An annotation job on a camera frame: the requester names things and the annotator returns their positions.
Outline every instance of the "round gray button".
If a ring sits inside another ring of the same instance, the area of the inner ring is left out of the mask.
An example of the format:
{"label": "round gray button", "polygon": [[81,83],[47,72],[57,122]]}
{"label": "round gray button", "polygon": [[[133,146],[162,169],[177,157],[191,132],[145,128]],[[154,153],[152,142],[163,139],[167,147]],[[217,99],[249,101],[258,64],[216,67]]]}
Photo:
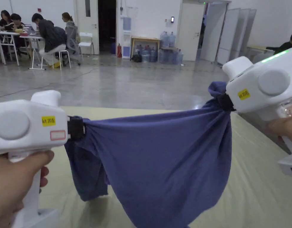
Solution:
{"label": "round gray button", "polygon": [[258,86],[263,93],[278,96],[289,87],[290,81],[291,78],[286,71],[270,69],[258,77]]}
{"label": "round gray button", "polygon": [[5,111],[0,113],[0,138],[5,140],[20,139],[30,128],[29,117],[21,111]]}

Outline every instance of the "white pants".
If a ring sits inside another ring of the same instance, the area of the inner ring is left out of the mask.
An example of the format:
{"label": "white pants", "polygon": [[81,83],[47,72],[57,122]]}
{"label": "white pants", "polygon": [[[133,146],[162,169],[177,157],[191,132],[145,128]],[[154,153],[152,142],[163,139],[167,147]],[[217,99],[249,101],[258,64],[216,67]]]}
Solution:
{"label": "white pants", "polygon": [[65,49],[66,45],[59,45],[58,47],[50,50],[49,52],[45,52],[43,48],[39,51],[39,54],[47,62],[48,65],[52,66],[53,64],[59,62],[58,59],[55,58],[55,52],[63,51]]}

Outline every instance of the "green led light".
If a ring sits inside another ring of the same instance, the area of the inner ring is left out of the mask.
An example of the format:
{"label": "green led light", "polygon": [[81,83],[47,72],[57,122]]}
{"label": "green led light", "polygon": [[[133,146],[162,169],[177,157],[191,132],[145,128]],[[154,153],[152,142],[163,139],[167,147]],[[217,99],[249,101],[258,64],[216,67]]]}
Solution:
{"label": "green led light", "polygon": [[287,52],[289,52],[289,50],[286,50],[286,51],[280,52],[280,53],[278,53],[278,54],[276,54],[276,55],[271,56],[270,58],[264,59],[264,60],[261,61],[261,62],[262,62],[262,63],[266,63],[267,61],[270,61],[270,60],[272,60],[272,59],[275,59],[275,58],[279,57],[280,55],[284,55],[284,54],[286,54]]}

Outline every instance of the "white folding table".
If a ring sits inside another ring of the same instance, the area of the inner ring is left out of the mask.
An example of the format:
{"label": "white folding table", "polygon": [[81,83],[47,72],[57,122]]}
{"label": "white folding table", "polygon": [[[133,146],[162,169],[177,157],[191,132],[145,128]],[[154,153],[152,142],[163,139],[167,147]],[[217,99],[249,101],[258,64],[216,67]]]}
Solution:
{"label": "white folding table", "polygon": [[19,34],[18,33],[11,33],[11,32],[8,32],[8,31],[0,31],[0,36],[3,36],[2,42],[1,42],[1,39],[0,39],[0,54],[1,54],[2,62],[4,63],[4,65],[7,64],[6,61],[5,61],[5,58],[4,58],[4,53],[3,53],[2,46],[3,45],[8,46],[9,53],[10,53],[10,46],[13,46],[14,47],[14,51],[15,51],[15,55],[16,55],[17,65],[19,66],[17,49],[16,49],[16,45],[15,45],[15,40],[14,40],[14,36],[19,36]]}
{"label": "white folding table", "polygon": [[[37,49],[39,50],[40,49],[40,46],[39,46],[39,41],[40,40],[43,40],[42,37],[38,37],[38,36],[20,36],[20,38],[24,38],[25,40],[29,40],[30,42],[30,45],[32,47],[32,42],[36,42],[37,44]],[[39,62],[41,62],[41,67],[40,68],[34,68],[34,57],[35,57],[35,53],[36,53],[36,56],[37,56],[37,59],[39,60]],[[43,58],[41,58],[41,61],[40,61],[40,58],[39,58],[39,55],[37,54],[37,51],[36,51],[36,48],[35,46],[33,47],[33,58],[32,58],[32,67],[29,68],[29,69],[44,69],[43,68]]]}

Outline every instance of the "man in black jacket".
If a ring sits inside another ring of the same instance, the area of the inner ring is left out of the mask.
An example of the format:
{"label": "man in black jacket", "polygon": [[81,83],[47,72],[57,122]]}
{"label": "man in black jacket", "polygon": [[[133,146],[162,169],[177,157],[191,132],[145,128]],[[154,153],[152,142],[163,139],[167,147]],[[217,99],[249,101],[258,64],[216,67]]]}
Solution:
{"label": "man in black jacket", "polygon": [[286,51],[288,49],[292,48],[292,35],[291,35],[291,38],[288,42],[284,43],[283,45],[281,45],[274,53],[275,54],[278,54],[280,52],[283,52],[283,51]]}
{"label": "man in black jacket", "polygon": [[39,33],[45,40],[45,48],[39,51],[40,55],[45,59],[48,65],[54,65],[54,68],[59,67],[60,63],[55,58],[54,53],[66,49],[65,39],[56,27],[54,27],[53,22],[45,20],[39,13],[35,13],[32,16],[32,22],[38,26]]}

